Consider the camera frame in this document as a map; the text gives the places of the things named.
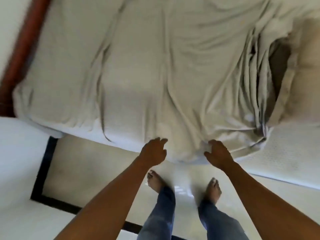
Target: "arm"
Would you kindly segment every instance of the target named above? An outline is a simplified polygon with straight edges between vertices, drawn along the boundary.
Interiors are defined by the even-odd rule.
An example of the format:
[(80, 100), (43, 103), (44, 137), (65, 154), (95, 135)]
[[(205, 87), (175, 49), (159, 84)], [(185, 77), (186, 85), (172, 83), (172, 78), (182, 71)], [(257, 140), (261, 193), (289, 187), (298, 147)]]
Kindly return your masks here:
[(98, 193), (62, 230), (56, 240), (116, 240), (148, 170), (166, 158), (167, 139), (149, 141), (140, 155)]
[(209, 143), (211, 153), (204, 155), (229, 177), (263, 240), (319, 239), (317, 223), (252, 178), (233, 161), (221, 141)]

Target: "hand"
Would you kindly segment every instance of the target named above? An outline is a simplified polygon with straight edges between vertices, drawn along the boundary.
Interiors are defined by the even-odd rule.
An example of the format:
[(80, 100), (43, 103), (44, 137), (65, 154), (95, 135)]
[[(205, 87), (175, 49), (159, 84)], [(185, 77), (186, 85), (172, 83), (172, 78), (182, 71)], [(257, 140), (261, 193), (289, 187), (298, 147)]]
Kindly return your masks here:
[(205, 152), (204, 155), (213, 166), (224, 171), (229, 165), (233, 165), (233, 158), (221, 141), (211, 140), (209, 144), (211, 153)]
[(167, 143), (168, 139), (160, 140), (160, 137), (149, 141), (141, 150), (139, 158), (144, 160), (150, 167), (159, 165), (167, 156), (167, 150), (163, 147)]

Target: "forearm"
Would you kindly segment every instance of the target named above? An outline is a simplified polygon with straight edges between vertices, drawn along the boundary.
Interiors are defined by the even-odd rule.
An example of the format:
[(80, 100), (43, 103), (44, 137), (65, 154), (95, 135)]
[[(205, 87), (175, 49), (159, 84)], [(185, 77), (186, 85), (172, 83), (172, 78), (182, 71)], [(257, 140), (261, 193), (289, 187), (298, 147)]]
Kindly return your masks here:
[(320, 226), (272, 193), (240, 165), (224, 169), (263, 240), (318, 239)]
[(56, 239), (115, 240), (148, 169), (139, 157), (96, 195)]

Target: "jeans leg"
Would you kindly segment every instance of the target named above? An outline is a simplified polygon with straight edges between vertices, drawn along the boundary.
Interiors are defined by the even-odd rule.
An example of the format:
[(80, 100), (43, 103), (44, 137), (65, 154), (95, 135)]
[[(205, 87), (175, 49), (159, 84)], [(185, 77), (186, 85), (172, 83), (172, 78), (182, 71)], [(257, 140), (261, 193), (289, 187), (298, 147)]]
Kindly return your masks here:
[(240, 223), (210, 201), (202, 200), (198, 212), (208, 240), (249, 240)]
[(160, 191), (157, 204), (144, 223), (137, 240), (170, 240), (174, 225), (175, 206), (174, 192), (165, 186)]

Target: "leg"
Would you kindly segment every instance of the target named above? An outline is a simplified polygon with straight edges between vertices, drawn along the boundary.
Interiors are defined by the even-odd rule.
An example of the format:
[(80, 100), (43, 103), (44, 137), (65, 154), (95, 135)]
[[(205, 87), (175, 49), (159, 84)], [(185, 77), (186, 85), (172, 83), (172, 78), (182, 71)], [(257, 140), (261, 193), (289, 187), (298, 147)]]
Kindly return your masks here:
[(249, 240), (240, 223), (215, 206), (221, 193), (218, 181), (213, 178), (198, 208), (200, 221), (207, 230), (208, 240)]
[(154, 171), (148, 173), (148, 185), (159, 195), (157, 204), (143, 225), (137, 240), (170, 240), (176, 206), (174, 192)]

